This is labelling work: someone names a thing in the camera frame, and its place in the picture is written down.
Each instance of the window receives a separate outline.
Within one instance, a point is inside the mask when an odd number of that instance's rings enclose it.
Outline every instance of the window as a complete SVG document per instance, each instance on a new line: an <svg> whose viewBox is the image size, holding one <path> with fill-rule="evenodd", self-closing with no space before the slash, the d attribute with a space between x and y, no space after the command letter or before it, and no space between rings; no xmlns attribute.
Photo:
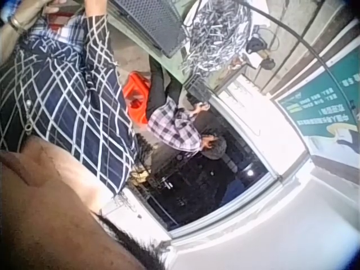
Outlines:
<svg viewBox="0 0 360 270"><path fill-rule="evenodd" d="M215 132L227 141L226 154L210 160L201 153L175 152L136 187L146 206L168 231L225 206L260 180L268 170L243 138L214 108L195 121L200 133Z"/></svg>

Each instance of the advertisement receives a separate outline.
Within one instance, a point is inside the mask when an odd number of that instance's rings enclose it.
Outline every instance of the advertisement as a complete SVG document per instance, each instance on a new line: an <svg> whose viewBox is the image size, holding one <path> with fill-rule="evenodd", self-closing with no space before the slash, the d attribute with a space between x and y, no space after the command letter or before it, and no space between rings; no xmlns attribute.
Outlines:
<svg viewBox="0 0 360 270"><path fill-rule="evenodd" d="M278 100L297 126L316 165L358 182L360 48L343 49L330 71Z"/></svg>

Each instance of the man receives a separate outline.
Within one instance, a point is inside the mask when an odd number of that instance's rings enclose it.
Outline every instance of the man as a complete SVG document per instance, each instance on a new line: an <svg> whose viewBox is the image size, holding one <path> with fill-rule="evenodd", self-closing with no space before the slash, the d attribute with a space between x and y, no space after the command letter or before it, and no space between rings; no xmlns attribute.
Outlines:
<svg viewBox="0 0 360 270"><path fill-rule="evenodd" d="M46 152L34 158L44 167L54 160L63 181L97 213L123 188L137 154L110 47L107 0L86 0L85 13L58 32L41 13L58 11L48 4L66 0L17 2L1 27L0 148Z"/></svg>
<svg viewBox="0 0 360 270"><path fill-rule="evenodd" d="M201 151L210 159L220 159L226 150L225 139L209 134L200 135L193 123L198 114L209 110L210 106L198 103L192 111L178 108L181 83L169 74L170 83L164 90L161 65L151 56L149 64L151 87L146 108L149 131L174 149L192 153Z"/></svg>
<svg viewBox="0 0 360 270"><path fill-rule="evenodd" d="M37 20L58 10L52 3L22 0L0 30L0 145L20 152L0 152L3 265L164 269L153 249L94 213L121 189L136 154L107 0L85 0L85 14L58 33Z"/></svg>
<svg viewBox="0 0 360 270"><path fill-rule="evenodd" d="M0 153L0 171L2 269L165 269L152 247L92 215L55 161L44 168L29 155Z"/></svg>

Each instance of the white plaid shirt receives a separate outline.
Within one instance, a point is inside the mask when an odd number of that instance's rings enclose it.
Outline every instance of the white plaid shirt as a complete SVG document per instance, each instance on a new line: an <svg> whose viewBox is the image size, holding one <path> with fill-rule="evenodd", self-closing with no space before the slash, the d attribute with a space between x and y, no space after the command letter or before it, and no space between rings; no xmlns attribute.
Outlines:
<svg viewBox="0 0 360 270"><path fill-rule="evenodd" d="M137 141L107 16L79 13L57 33L40 18L0 73L1 149L19 152L30 124L31 134L70 152L118 194L132 170Z"/></svg>
<svg viewBox="0 0 360 270"><path fill-rule="evenodd" d="M196 115L191 116L184 108L178 108L168 97L166 104L156 109L147 124L148 130L174 149L185 152L201 150L201 136L194 127Z"/></svg>

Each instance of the hand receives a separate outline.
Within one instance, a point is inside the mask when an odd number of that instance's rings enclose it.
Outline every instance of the hand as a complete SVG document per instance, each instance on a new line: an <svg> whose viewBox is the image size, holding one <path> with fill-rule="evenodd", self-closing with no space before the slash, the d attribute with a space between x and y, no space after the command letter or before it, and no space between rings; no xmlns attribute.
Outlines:
<svg viewBox="0 0 360 270"><path fill-rule="evenodd" d="M210 104L200 102L195 105L194 111L198 114L201 111L208 111L209 109L210 109Z"/></svg>
<svg viewBox="0 0 360 270"><path fill-rule="evenodd" d="M202 147L203 148L207 148L207 149L211 149L213 148L213 145L212 143L214 141L216 141L218 138L213 136L213 135L206 135L206 136L203 136L202 138Z"/></svg>
<svg viewBox="0 0 360 270"><path fill-rule="evenodd" d="M42 11L44 14L56 13L59 11L59 8L54 5L64 3L66 3L66 0L22 0L15 12L14 18L25 30L29 30Z"/></svg>

